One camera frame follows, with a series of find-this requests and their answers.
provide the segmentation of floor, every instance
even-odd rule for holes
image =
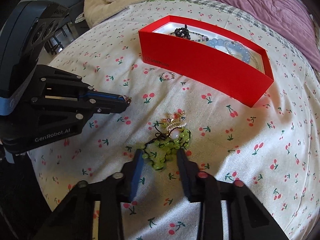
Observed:
[[[61,42],[64,48],[66,48],[69,44],[71,44],[76,38],[78,38],[78,33],[75,29],[75,27],[72,25],[72,23],[68,23],[71,32],[69,32],[67,26],[63,27],[64,32],[66,33],[67,36],[64,36],[61,30],[58,30],[55,34],[57,39]],[[54,38],[50,38],[52,45],[56,45],[57,42],[54,40]],[[57,55],[59,55],[59,52],[62,51],[62,48],[58,47],[57,48]],[[48,65],[57,55],[46,52],[44,48],[42,48],[40,55],[39,55],[39,60],[38,64],[42,65]]]

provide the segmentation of black beaded necklace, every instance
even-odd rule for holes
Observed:
[[[191,37],[190,37],[190,33],[192,34],[196,34],[196,35],[199,35],[201,36],[201,40],[191,40]],[[188,30],[188,26],[185,24],[184,27],[182,28],[177,28],[174,30],[174,32],[170,33],[169,35],[172,35],[174,34],[176,37],[179,37],[179,38],[183,38],[183,39],[187,39],[187,40],[191,40],[191,41],[195,41],[195,42],[200,42],[200,41],[208,41],[209,38],[207,36],[204,36],[200,33],[195,33],[195,32],[191,32]]]

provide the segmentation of plaid fabric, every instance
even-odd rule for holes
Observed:
[[[84,13],[82,13],[76,18],[75,23],[79,23],[79,22],[82,22],[84,20],[85,20]]]
[[[182,2],[189,2],[189,3],[195,3],[198,5],[205,5],[211,8],[214,8],[218,11],[225,12],[232,14],[236,17],[239,17],[240,19],[246,20],[247,22],[250,22],[252,25],[260,28],[267,34],[269,34],[271,37],[274,37],[277,39],[282,45],[284,45],[286,48],[290,49],[290,51],[296,55],[299,59],[303,61],[311,70],[312,67],[308,60],[305,58],[305,56],[287,39],[282,37],[280,34],[266,26],[265,24],[261,23],[260,21],[256,20],[254,17],[252,17],[250,14],[246,13],[243,10],[240,10],[236,7],[233,7],[231,5],[227,5],[225,3],[221,3],[215,0],[164,0],[164,1],[182,1]]]

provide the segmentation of red box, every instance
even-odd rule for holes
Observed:
[[[153,32],[168,23],[186,24],[241,42],[261,55],[265,73],[205,44]],[[169,15],[139,30],[139,38],[144,63],[192,78],[249,107],[260,99],[274,81],[265,49],[238,34],[206,22]]]

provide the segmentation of green beaded necklace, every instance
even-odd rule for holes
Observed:
[[[184,127],[179,127],[177,125],[176,127],[173,127],[173,129],[170,129],[170,131],[165,134],[162,133],[161,131],[158,130],[159,125],[163,125],[165,127],[168,127],[170,123],[172,123],[174,119],[171,119],[170,122],[168,123],[159,123],[156,122],[153,127],[158,131],[155,134],[155,138],[153,138],[151,141],[147,142],[144,144],[144,148],[142,149],[144,151],[144,154],[142,155],[142,158],[145,160],[149,160],[149,165],[151,165],[155,170],[162,170],[165,168],[165,162],[167,161],[172,161],[173,155],[177,153],[177,150],[180,148],[183,149],[188,149],[189,147],[189,141],[191,139],[191,132],[190,130],[184,128]],[[176,133],[176,130],[180,131],[179,137],[176,139],[171,139],[170,135],[173,131]],[[153,146],[153,148],[157,147],[161,149],[162,156],[164,157],[159,157],[159,153],[157,153],[155,150],[153,151],[152,149],[147,149],[148,146],[150,148]]]

